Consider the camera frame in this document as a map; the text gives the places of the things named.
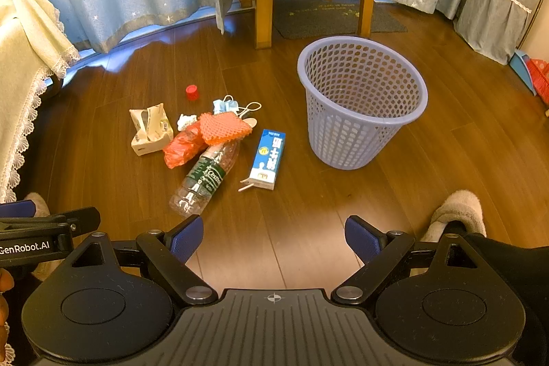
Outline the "person's left hand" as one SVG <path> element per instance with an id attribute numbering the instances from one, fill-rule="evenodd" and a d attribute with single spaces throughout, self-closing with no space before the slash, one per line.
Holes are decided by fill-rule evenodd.
<path id="1" fill-rule="evenodd" d="M 9 308 L 8 302 L 3 297 L 3 293 L 10 291 L 14 287 L 12 275 L 5 269 L 0 269 L 0 357 L 5 360 L 5 344 L 8 341 L 8 329 L 5 324 L 8 321 Z"/>

